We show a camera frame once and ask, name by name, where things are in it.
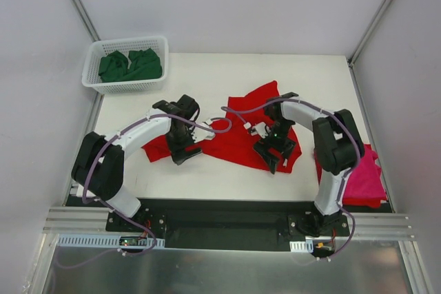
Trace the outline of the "white plastic basket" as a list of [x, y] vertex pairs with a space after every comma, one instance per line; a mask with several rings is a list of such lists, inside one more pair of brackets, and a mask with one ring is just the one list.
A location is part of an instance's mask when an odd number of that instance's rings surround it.
[[97, 41], [88, 49], [81, 82], [100, 94], [160, 90], [168, 57], [164, 36]]

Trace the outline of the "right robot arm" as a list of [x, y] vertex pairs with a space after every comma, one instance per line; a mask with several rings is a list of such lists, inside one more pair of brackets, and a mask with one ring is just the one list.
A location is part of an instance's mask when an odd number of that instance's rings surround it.
[[295, 224], [303, 235], [315, 238], [326, 235], [342, 215], [347, 182], [365, 154], [352, 113], [347, 109], [337, 112], [321, 109], [300, 100], [293, 92], [269, 99], [263, 111], [273, 124], [269, 129], [258, 130], [260, 139], [253, 149], [272, 174], [296, 146], [288, 137], [289, 130], [299, 124], [312, 132], [314, 156], [321, 167], [319, 190], [311, 211]]

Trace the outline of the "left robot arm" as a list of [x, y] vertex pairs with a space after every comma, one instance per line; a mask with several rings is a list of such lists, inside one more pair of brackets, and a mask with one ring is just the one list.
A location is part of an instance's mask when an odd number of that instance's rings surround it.
[[177, 101], [159, 101], [144, 117], [107, 136], [87, 134], [74, 166], [72, 179], [109, 208], [122, 213], [122, 223], [130, 231], [145, 226], [141, 202], [123, 186], [124, 164], [135, 151], [163, 136], [176, 165], [201, 153], [192, 136], [192, 124], [200, 111], [199, 104], [184, 94]]

